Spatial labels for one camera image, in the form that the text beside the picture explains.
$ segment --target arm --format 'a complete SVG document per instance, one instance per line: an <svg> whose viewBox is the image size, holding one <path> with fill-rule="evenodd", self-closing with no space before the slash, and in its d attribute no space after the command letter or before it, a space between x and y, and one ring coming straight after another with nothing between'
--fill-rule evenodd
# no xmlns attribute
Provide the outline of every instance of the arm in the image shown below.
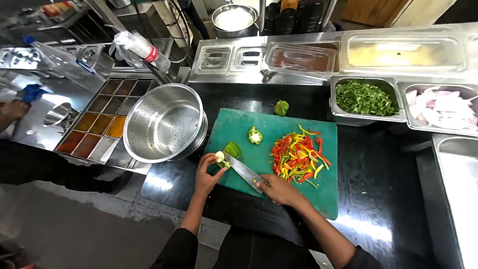
<svg viewBox="0 0 478 269"><path fill-rule="evenodd" d="M19 100L0 101L0 133L12 124L12 122L21 119L28 111L30 106Z"/></svg>
<svg viewBox="0 0 478 269"><path fill-rule="evenodd" d="M214 153L208 153L201 158L199 166L197 167L196 187L189 203L186 216L181 224L181 228L189 230L194 235L197 235L199 225L201 224L201 216L206 198L226 171L226 168L222 168L215 176L210 176L206 173L207 167L215 163L216 159L217 157L214 156Z"/></svg>
<svg viewBox="0 0 478 269"><path fill-rule="evenodd" d="M351 263L351 260L356 256L357 248L330 224L298 189L275 175L262 175L262 178L267 184L257 183L257 186L274 202L289 205L302 216L335 269L344 268L346 265L347 268L356 268L355 265L358 263ZM374 265L377 264L370 255L361 260L365 260L367 264L367 259L372 259Z"/></svg>
<svg viewBox="0 0 478 269"><path fill-rule="evenodd" d="M189 203L186 216L150 269L194 268L197 256L197 232L201 224L204 203L214 185L226 171L221 169L216 175L206 173L207 167L216 162L214 153L204 155L199 161L196 172L196 187Z"/></svg>

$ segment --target person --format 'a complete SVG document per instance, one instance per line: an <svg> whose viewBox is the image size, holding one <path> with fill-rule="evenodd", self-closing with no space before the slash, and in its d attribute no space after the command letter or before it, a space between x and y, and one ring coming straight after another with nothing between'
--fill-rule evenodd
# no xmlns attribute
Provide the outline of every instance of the person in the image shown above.
<svg viewBox="0 0 478 269"><path fill-rule="evenodd" d="M0 133L19 121L30 109L20 101L0 101ZM117 194L131 178L127 171L112 181L98 180L103 165L77 166L55 152L0 139L0 183L21 185L50 181L74 191Z"/></svg>
<svg viewBox="0 0 478 269"><path fill-rule="evenodd" d="M206 173L215 163L214 153L204 155L196 172L196 186L183 222L159 254L150 269L194 268L197 255L197 232L206 197L226 171L216 175ZM262 175L267 182L257 183L275 203L294 208L307 223L332 266L336 269L382 269L372 255L360 246L354 246L330 224L298 189L276 175ZM214 265L222 268L320 268L312 254L285 239L273 235L258 234L231 227L222 242Z"/></svg>

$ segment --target green cutting board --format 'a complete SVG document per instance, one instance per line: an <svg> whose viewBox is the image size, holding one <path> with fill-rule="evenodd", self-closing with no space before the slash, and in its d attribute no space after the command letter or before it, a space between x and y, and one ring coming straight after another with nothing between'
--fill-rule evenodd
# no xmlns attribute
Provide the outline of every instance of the green cutting board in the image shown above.
<svg viewBox="0 0 478 269"><path fill-rule="evenodd" d="M324 217L335 220L337 218L338 201L337 125L335 123L221 108L214 122L205 152L222 151L230 141L234 141L242 150L242 156L238 158L239 161L259 175L273 174L272 163L270 163L273 157L269 156L269 154L274 146L274 142L287 133L294 131L301 133L302 131L298 127L299 124L305 130L310 128L322 133L321 137L324 141L323 154L332 163L332 166L330 166L330 170L323 168L318 173L317 179L313 177L310 179L313 183L319 185L317 189L308 182L291 184L307 197ZM249 141L247 131L252 126L256 126L264 137L259 145ZM207 171L209 174L214 175L219 171L219 166L211 165ZM233 169L226 171L219 184L265 198L263 194L255 191Z"/></svg>

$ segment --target black countertop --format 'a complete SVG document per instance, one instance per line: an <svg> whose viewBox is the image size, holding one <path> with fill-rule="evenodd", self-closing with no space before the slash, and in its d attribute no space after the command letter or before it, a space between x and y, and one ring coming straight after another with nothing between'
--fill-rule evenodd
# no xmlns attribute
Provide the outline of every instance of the black countertop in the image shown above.
<svg viewBox="0 0 478 269"><path fill-rule="evenodd" d="M288 117L328 121L328 87L276 85L261 91L243 84L192 87L201 97L207 114L208 136L220 108L273 113L273 105L279 99L289 102ZM367 127L337 126L339 207L338 218L330 222L385 268L438 268L415 155L403 153L401 137L386 127L390 129L386 123ZM180 161L153 164L142 195L187 210L204 148ZM207 199L203 216L321 250L291 208L220 185Z"/></svg>

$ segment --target hand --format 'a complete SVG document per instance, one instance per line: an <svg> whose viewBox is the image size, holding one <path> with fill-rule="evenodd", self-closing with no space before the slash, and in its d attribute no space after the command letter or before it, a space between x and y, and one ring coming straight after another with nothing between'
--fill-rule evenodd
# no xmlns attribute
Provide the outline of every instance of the hand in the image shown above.
<svg viewBox="0 0 478 269"><path fill-rule="evenodd" d="M276 175L261 175L267 182L256 183L257 187L272 199L272 201L295 207L308 200L290 183Z"/></svg>
<svg viewBox="0 0 478 269"><path fill-rule="evenodd" d="M208 175L206 173L207 167L216 162L217 157L214 156L214 153L208 153L201 157L199 160L199 166L197 167L196 172L196 188L194 194L206 197L214 188L214 185L221 179L224 175L224 172L227 170L226 167L219 170L214 176Z"/></svg>
<svg viewBox="0 0 478 269"><path fill-rule="evenodd" d="M0 114L12 121L21 119L29 109L30 106L20 100L0 101Z"/></svg>

